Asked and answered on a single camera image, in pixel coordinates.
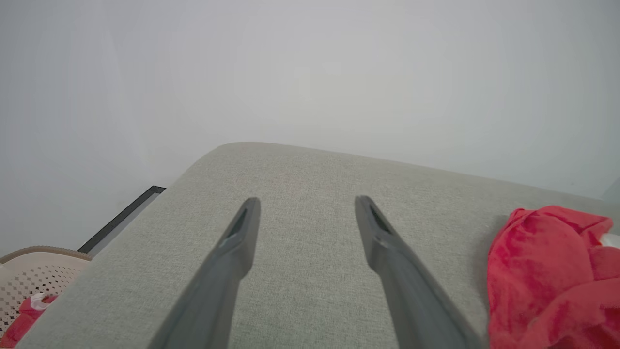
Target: gray upholstery fabric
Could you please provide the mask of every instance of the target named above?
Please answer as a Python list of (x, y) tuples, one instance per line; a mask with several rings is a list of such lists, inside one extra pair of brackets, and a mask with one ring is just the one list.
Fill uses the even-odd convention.
[(262, 202), (231, 347), (395, 347), (353, 200), (370, 195), (485, 337), (490, 243), (519, 207), (620, 219), (602, 201), (362, 156), (233, 143), (198, 160), (35, 324), (32, 347), (144, 347), (241, 203)]

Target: black frame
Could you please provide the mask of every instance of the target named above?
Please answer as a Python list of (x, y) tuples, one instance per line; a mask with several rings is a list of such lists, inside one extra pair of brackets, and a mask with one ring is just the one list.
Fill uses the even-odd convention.
[(146, 201), (153, 194), (161, 194), (166, 190), (165, 188), (158, 186), (151, 186), (147, 189), (144, 194), (135, 199), (129, 206), (127, 206), (121, 213), (119, 213), (114, 219), (110, 221), (110, 223), (106, 224), (105, 227), (101, 228), (95, 236), (93, 236), (90, 240), (88, 240), (82, 247), (77, 250), (82, 253), (89, 253), (93, 247), (95, 247), (101, 240), (104, 239), (114, 228), (116, 228), (120, 222), (123, 222), (133, 211), (135, 211), (138, 206), (142, 205), (144, 201)]

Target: red cloth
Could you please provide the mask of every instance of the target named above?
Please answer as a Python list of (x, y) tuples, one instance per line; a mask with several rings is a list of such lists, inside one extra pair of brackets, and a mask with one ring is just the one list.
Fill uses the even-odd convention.
[(510, 215), (489, 251), (492, 348), (620, 347), (620, 249), (611, 219), (559, 206)]
[[(58, 296), (45, 296), (41, 302), (52, 303)], [(35, 321), (43, 314), (45, 309), (36, 310), (31, 305), (32, 298), (26, 298), (19, 307), (19, 316), (13, 321), (11, 326), (4, 332), (0, 340), (0, 348), (15, 348), (17, 343), (22, 340), (26, 332), (30, 330)]]

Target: white wall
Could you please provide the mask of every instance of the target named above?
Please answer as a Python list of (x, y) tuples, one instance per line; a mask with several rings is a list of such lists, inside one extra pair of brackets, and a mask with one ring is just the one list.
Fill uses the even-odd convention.
[(97, 2), (0, 2), (0, 256), (79, 248), (153, 184)]
[(104, 7), (163, 185), (246, 140), (590, 197), (620, 176), (616, 1)]
[(218, 145), (264, 141), (601, 197), (616, 1), (4, 1), (0, 255), (77, 248)]

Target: laundry basket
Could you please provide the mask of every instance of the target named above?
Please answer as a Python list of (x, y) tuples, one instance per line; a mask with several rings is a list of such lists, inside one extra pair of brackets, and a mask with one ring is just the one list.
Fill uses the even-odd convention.
[(49, 246), (24, 248), (0, 258), (0, 337), (33, 294), (61, 294), (92, 257)]

